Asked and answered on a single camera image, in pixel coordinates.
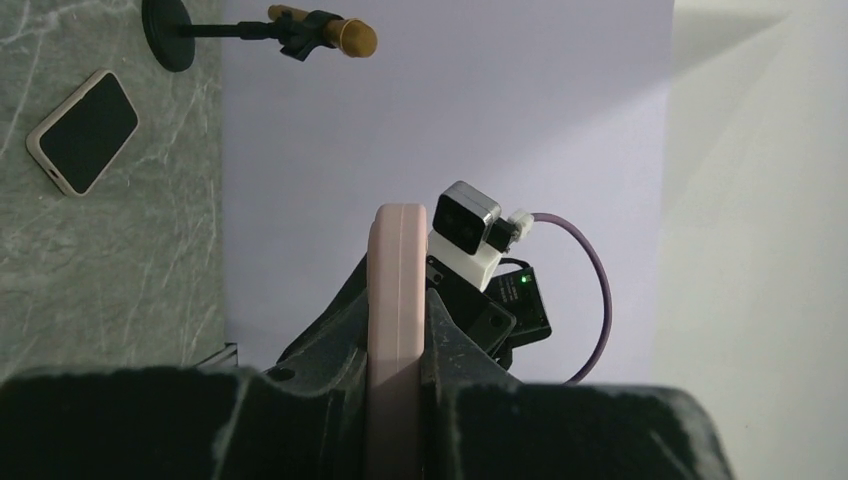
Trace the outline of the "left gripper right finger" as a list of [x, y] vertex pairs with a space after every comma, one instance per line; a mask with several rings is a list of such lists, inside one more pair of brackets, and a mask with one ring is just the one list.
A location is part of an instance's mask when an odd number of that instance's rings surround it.
[[428, 479], [730, 479], [717, 430], [685, 391], [532, 384], [498, 366], [426, 294]]

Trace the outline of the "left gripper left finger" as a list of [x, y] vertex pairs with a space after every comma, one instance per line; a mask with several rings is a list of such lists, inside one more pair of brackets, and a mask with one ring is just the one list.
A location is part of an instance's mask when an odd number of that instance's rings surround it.
[[365, 268], [266, 371], [44, 368], [1, 387], [5, 479], [359, 479]]

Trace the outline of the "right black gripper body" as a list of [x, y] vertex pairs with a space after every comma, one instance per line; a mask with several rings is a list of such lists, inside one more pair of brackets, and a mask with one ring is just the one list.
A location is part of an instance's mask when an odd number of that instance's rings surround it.
[[456, 326], [481, 350], [496, 355], [516, 318], [434, 256], [426, 257], [427, 287], [440, 296]]

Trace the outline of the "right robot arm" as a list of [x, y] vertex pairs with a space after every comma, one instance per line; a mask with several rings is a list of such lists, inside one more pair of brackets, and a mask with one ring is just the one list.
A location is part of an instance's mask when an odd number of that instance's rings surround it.
[[533, 267], [514, 258], [513, 269], [494, 276], [481, 291], [435, 257], [427, 258], [427, 286], [438, 292], [455, 325], [503, 369], [514, 350], [552, 334]]

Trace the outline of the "pink phone case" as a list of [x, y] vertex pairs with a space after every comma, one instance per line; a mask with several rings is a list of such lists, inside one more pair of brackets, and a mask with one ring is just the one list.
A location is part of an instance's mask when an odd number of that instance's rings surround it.
[[385, 204], [377, 210], [366, 255], [366, 479], [422, 474], [426, 254], [424, 206]]

